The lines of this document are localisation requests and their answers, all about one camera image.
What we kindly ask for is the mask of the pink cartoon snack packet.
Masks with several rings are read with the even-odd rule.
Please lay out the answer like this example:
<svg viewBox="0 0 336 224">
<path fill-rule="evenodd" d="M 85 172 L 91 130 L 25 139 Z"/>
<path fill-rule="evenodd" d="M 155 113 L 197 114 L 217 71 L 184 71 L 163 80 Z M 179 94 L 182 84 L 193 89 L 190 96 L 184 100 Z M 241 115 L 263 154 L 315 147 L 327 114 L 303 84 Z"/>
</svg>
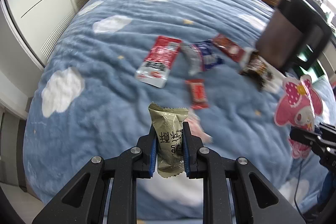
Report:
<svg viewBox="0 0 336 224">
<path fill-rule="evenodd" d="M 282 82 L 284 95 L 278 102 L 274 122 L 278 126 L 287 124 L 308 132 L 315 130 L 315 117 L 322 115 L 322 99 L 312 85 L 310 75 L 299 79 L 286 77 Z"/>
</svg>

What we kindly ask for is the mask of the olive green snack packet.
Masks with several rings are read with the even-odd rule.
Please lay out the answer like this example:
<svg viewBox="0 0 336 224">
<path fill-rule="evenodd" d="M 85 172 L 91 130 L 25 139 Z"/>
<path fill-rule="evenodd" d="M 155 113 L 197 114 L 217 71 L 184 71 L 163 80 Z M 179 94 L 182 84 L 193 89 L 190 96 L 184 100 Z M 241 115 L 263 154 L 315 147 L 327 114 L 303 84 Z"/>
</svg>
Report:
<svg viewBox="0 0 336 224">
<path fill-rule="evenodd" d="M 167 108 L 153 102 L 149 113 L 158 139 L 158 174 L 163 178 L 177 176 L 184 171 L 183 122 L 189 111 L 185 107 Z"/>
</svg>

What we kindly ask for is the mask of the brown black snack packet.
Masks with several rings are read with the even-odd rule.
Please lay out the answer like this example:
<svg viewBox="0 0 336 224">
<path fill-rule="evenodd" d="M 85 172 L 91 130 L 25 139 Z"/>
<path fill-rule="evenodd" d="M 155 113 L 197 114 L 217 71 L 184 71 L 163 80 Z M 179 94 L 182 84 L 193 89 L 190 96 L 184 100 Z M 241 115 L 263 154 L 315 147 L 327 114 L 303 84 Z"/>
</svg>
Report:
<svg viewBox="0 0 336 224">
<path fill-rule="evenodd" d="M 266 62 L 253 48 L 244 48 L 245 53 L 239 61 L 239 74 L 252 80 L 259 91 L 278 93 L 285 76 Z"/>
</svg>

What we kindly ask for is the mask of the pink striped candy packet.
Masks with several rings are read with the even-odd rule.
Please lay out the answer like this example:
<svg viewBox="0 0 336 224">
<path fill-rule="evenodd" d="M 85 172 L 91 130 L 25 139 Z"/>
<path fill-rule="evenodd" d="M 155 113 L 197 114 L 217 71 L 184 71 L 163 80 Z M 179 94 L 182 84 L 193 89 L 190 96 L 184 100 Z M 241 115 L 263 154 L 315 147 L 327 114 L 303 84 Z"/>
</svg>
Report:
<svg viewBox="0 0 336 224">
<path fill-rule="evenodd" d="M 200 118 L 194 113 L 193 109 L 189 109 L 189 115 L 185 121 L 189 123 L 191 134 L 201 138 L 203 143 L 211 143 L 213 141 L 213 138 L 204 132 Z"/>
</svg>

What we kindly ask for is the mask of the dark red sauce packet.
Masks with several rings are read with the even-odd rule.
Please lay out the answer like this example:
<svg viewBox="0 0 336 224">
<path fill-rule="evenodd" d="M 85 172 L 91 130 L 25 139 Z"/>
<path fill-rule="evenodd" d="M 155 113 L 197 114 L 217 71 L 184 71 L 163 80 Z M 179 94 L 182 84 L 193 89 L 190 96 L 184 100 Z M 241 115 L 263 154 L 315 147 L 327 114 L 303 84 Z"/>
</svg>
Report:
<svg viewBox="0 0 336 224">
<path fill-rule="evenodd" d="M 242 47 L 222 34 L 218 34 L 211 41 L 218 49 L 220 49 L 236 63 L 238 63 L 245 54 L 245 51 L 242 49 Z"/>
</svg>

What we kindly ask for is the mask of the small red candy bar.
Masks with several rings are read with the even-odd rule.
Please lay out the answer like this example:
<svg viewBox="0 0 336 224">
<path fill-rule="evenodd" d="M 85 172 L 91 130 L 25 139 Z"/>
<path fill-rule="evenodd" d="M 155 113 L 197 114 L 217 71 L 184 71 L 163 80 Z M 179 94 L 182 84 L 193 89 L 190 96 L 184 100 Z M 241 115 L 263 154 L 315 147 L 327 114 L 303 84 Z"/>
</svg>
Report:
<svg viewBox="0 0 336 224">
<path fill-rule="evenodd" d="M 202 79 L 191 79 L 186 80 L 185 83 L 188 85 L 191 93 L 191 108 L 194 110 L 209 108 L 204 81 Z"/>
</svg>

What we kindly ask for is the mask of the silver blue snack packet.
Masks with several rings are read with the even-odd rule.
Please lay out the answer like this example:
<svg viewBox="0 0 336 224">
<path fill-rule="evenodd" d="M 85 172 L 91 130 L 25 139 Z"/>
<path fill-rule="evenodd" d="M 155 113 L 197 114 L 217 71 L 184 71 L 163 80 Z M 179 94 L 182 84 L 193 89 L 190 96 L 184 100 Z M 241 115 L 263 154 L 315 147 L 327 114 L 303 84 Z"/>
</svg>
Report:
<svg viewBox="0 0 336 224">
<path fill-rule="evenodd" d="M 189 75 L 194 76 L 222 65 L 224 60 L 214 52 L 211 40 L 182 44 L 181 50 L 189 63 Z"/>
</svg>

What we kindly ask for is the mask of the large red white snack bag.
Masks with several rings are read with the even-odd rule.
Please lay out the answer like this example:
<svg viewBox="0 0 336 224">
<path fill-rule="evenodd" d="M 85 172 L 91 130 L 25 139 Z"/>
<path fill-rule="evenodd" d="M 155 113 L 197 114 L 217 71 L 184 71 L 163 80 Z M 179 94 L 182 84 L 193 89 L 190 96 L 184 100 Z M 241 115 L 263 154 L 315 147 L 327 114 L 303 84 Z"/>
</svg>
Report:
<svg viewBox="0 0 336 224">
<path fill-rule="evenodd" d="M 179 39 L 165 36 L 157 37 L 154 46 L 137 69 L 135 78 L 142 83 L 163 88 L 181 45 L 182 41 Z"/>
</svg>

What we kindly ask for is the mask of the blue cloud-pattern blanket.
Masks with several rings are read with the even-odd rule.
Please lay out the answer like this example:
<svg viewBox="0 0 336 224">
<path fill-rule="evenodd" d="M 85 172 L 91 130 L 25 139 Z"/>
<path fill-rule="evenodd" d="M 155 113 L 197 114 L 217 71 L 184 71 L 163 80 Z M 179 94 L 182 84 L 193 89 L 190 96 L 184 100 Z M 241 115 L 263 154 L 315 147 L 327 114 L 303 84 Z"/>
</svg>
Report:
<svg viewBox="0 0 336 224">
<path fill-rule="evenodd" d="M 58 40 L 31 102 L 23 145 L 27 180 L 48 203 L 92 157 L 109 159 L 133 147 L 151 126 L 148 107 L 191 106 L 190 63 L 177 45 L 158 61 L 160 36 L 193 44 L 226 36 L 251 50 L 274 10 L 260 0 L 90 0 Z M 141 68 L 164 71 L 162 88 L 144 83 Z M 317 155 L 294 159 L 290 125 L 274 113 L 284 91 L 259 90 L 240 64 L 218 49 L 223 63 L 198 75 L 209 102 L 197 116 L 210 148 L 244 156 L 302 212 L 316 203 L 327 169 Z"/>
</svg>

